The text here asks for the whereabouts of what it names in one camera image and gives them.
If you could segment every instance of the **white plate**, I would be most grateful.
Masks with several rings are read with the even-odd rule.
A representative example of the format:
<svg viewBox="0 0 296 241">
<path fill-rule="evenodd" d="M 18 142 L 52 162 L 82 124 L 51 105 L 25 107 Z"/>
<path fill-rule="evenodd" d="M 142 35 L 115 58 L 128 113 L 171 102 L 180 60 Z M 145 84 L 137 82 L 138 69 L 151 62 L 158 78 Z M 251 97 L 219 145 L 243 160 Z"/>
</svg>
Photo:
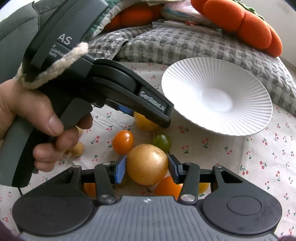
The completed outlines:
<svg viewBox="0 0 296 241">
<path fill-rule="evenodd" d="M 224 60 L 178 61 L 163 74 L 161 87 L 182 116 L 218 134 L 253 135 L 272 117 L 272 102 L 262 83 Z"/>
</svg>

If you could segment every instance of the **black cable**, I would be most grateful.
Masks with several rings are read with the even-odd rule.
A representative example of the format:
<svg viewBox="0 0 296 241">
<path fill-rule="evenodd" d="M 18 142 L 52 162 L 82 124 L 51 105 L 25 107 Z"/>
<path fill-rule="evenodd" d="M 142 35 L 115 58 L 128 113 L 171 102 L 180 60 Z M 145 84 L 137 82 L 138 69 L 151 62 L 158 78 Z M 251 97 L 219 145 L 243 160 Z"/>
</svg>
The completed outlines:
<svg viewBox="0 0 296 241">
<path fill-rule="evenodd" d="M 22 190 L 20 188 L 18 188 L 19 192 L 20 192 L 20 195 L 22 196 Z"/>
</svg>

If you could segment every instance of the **metal pivot screw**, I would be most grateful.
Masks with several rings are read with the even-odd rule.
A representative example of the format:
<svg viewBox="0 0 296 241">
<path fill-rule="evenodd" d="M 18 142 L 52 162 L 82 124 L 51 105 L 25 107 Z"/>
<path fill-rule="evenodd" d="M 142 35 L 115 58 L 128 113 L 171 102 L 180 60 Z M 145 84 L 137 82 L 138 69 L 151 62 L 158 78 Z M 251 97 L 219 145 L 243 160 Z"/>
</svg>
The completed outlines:
<svg viewBox="0 0 296 241">
<path fill-rule="evenodd" d="M 181 196 L 181 200 L 185 202 L 193 202 L 195 200 L 195 196 L 192 194 L 183 194 Z"/>
<path fill-rule="evenodd" d="M 99 199 L 102 203 L 105 204 L 112 204 L 115 201 L 115 198 L 113 196 L 107 194 L 101 195 Z"/>
</svg>

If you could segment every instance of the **human hand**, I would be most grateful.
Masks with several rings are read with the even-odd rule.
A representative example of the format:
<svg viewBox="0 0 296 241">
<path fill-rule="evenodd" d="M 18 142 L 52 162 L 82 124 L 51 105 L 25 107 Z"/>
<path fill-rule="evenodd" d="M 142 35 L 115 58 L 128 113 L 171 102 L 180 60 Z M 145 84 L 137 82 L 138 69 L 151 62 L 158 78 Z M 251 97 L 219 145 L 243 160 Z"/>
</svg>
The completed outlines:
<svg viewBox="0 0 296 241">
<path fill-rule="evenodd" d="M 45 134 L 57 137 L 55 143 L 42 143 L 33 149 L 35 167 L 40 171 L 53 170 L 55 162 L 65 151 L 78 143 L 78 129 L 74 126 L 64 131 L 46 95 L 38 90 L 25 89 L 17 79 L 11 79 L 0 85 L 0 147 L 16 115 Z M 91 114 L 83 117 L 77 126 L 89 129 L 92 126 Z"/>
</svg>

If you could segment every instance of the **tablecloth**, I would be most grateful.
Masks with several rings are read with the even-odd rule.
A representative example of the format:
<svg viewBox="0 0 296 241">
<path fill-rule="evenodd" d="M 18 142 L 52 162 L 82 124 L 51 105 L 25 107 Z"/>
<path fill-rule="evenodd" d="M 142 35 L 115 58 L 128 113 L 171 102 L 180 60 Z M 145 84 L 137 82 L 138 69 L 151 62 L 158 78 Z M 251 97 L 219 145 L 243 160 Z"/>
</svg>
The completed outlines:
<svg viewBox="0 0 296 241">
<path fill-rule="evenodd" d="M 122 63 L 135 71 L 158 91 L 161 90 L 161 77 L 168 66 L 152 63 Z M 80 141 L 85 146 L 79 158 L 59 160 L 53 171 L 32 175 L 30 184 L 22 189 L 23 193 L 46 182 L 62 170 L 81 165 L 83 169 L 94 168 L 98 163 L 115 161 L 119 156 L 112 148 L 112 140 L 121 130 L 130 130 L 135 146 L 151 143 L 154 132 L 141 131 L 133 117 L 116 111 L 108 106 L 94 108 L 93 126 L 85 130 Z M 181 162 L 193 162 L 201 168 L 211 169 L 219 163 L 241 175 L 248 181 L 275 196 L 282 205 L 283 215 L 276 235 L 294 234 L 296 227 L 296 118 L 274 105 L 274 113 L 268 127 L 260 133 L 246 137 L 228 137 L 210 133 L 190 123 L 173 111 L 171 125 L 157 131 L 166 133 L 172 140 L 170 153 Z M 122 194 L 153 195 L 155 186 L 141 186 L 129 182 L 116 188 Z M 208 189 L 199 198 L 210 193 Z M 12 206 L 20 197 L 16 188 L 0 186 L 0 220 L 15 234 L 17 227 L 12 218 Z"/>
</svg>

